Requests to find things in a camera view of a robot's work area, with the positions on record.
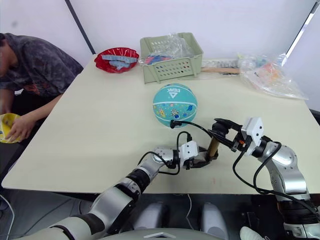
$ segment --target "hand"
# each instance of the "hand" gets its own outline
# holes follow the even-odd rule
[[[13,142],[20,137],[20,142],[27,139],[30,136],[32,129],[36,124],[36,120],[30,113],[22,115],[14,120],[11,131],[8,133],[5,139],[10,139],[9,142]]]

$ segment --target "black pole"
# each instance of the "black pole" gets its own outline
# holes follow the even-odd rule
[[[70,13],[72,14],[72,17],[73,17],[76,25],[78,26],[78,28],[79,28],[79,30],[80,30],[80,32],[81,32],[81,34],[82,34],[82,36],[83,36],[86,44],[88,45],[89,49],[91,50],[91,53],[92,53],[92,54],[96,54],[94,48],[93,48],[92,45],[91,45],[91,42],[89,41],[89,38],[88,38],[88,36],[87,36],[84,28],[82,27],[82,25],[81,25],[81,23],[80,23],[80,21],[79,21],[79,18],[78,18],[78,16],[77,16],[74,8],[73,8],[72,5],[71,5],[71,2],[70,2],[69,0],[65,0],[65,3],[66,3],[66,5],[68,6],[69,11],[70,11]]]

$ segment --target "green plastic basket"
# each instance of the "green plastic basket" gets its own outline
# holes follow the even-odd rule
[[[178,36],[184,38],[194,52],[193,57],[181,57],[172,60],[158,61],[143,65],[144,83],[158,82],[185,76],[197,76],[201,72],[202,54],[204,53],[191,32],[181,32]],[[166,44],[167,36],[144,37],[140,40],[141,58],[147,58],[157,46]]]

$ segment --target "beige table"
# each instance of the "beige table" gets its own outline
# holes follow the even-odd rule
[[[206,128],[211,127],[214,118],[243,124],[247,117],[262,117],[265,135],[294,149],[309,191],[320,193],[320,127],[305,102],[259,93],[239,77],[211,76],[145,85],[139,66],[126,73],[111,74],[96,68],[92,60],[67,89],[2,186],[102,192],[131,172],[145,152],[155,146],[175,145],[182,129],[160,124],[154,116],[152,101],[162,86],[176,82],[195,93],[198,110],[194,122]],[[189,131],[201,146],[208,146],[210,139],[201,130],[192,126],[183,130]],[[239,152],[223,145],[218,150],[219,158],[208,166],[182,170],[177,176],[160,174],[146,192],[255,193],[232,172]],[[252,181],[258,165],[256,158],[244,157],[238,172]],[[259,175],[258,185],[271,188],[266,169]]]

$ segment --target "ball logo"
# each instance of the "ball logo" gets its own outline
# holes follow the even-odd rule
[[[177,94],[180,93],[180,89],[178,89],[178,88],[168,88],[167,93],[169,93],[171,98],[174,99],[175,96],[177,96]]]

